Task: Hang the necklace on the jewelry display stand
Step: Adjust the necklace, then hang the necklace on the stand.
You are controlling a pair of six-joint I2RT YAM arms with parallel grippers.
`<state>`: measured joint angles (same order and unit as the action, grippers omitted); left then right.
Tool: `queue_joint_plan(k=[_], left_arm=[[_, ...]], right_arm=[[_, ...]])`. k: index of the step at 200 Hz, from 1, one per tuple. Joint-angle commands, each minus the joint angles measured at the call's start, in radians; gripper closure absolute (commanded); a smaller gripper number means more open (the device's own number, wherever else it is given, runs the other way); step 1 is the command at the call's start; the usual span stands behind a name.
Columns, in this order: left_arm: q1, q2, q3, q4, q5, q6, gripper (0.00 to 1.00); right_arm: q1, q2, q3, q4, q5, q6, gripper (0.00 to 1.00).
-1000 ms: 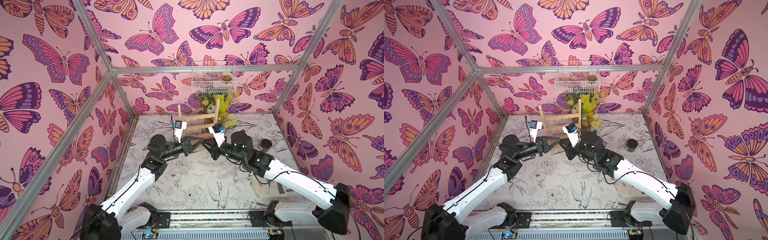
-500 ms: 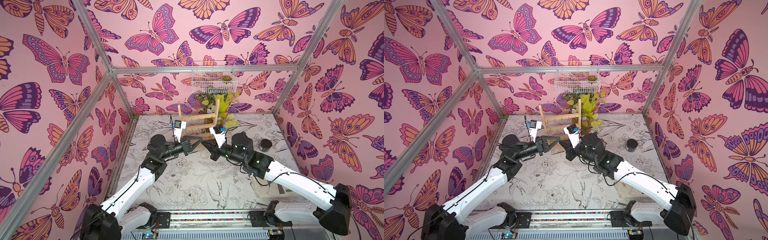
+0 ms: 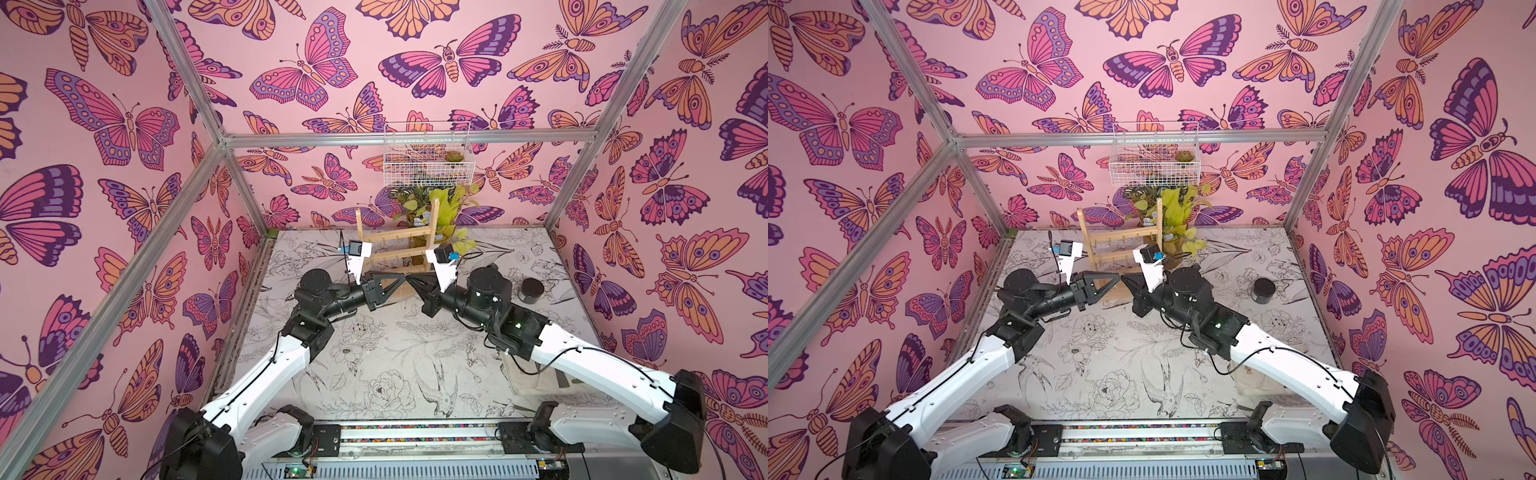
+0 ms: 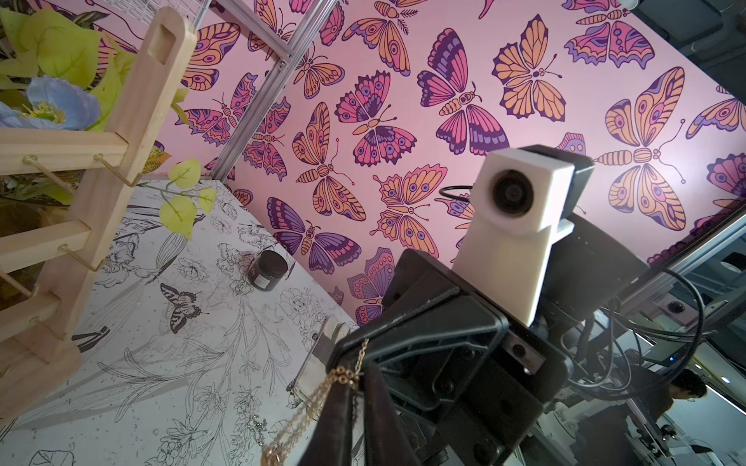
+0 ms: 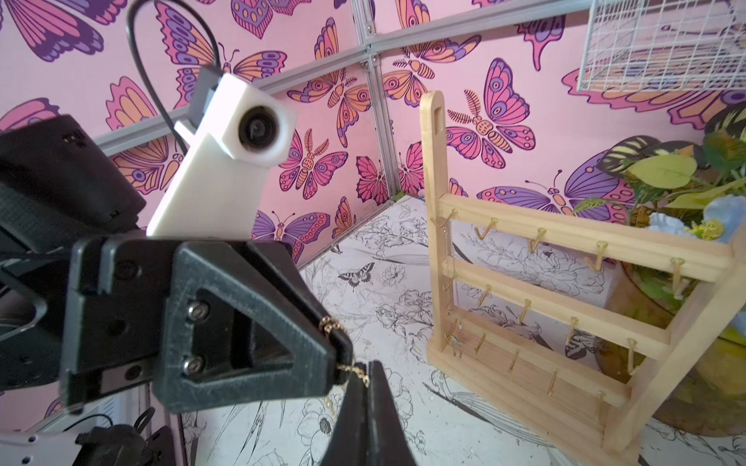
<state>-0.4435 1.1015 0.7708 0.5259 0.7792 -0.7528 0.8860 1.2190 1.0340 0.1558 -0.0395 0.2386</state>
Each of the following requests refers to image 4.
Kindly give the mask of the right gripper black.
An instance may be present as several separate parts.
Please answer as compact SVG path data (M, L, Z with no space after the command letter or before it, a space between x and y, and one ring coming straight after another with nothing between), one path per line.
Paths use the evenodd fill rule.
M394 407L435 428L465 465L501 465L568 382L572 363L425 252L406 250L381 316L336 343L328 364L383 371ZM334 383L299 466L352 464L354 392Z

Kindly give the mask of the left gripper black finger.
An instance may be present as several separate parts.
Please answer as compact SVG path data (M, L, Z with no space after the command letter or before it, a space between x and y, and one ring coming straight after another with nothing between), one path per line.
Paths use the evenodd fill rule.
M365 464L421 465L400 425L384 375L373 362L364 371L363 392Z

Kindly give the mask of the wooden jewelry display stand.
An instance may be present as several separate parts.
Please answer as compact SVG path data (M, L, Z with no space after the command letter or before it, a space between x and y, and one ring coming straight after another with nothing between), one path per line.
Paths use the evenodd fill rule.
M1 132L1 171L83 172L61 223L1 240L1 277L40 265L33 289L1 313L1 422L9 425L80 368L72 336L196 44L172 7L153 18L124 90L101 132Z

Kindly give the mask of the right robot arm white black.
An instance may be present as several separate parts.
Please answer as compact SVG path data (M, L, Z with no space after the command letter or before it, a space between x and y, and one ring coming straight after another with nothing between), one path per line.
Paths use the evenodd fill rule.
M363 366L368 465L419 465L406 419L466 465L499 465L572 375L557 341L647 272L574 206L586 155L494 151L470 190L475 214L452 265L406 250L382 315L340 341L330 368Z

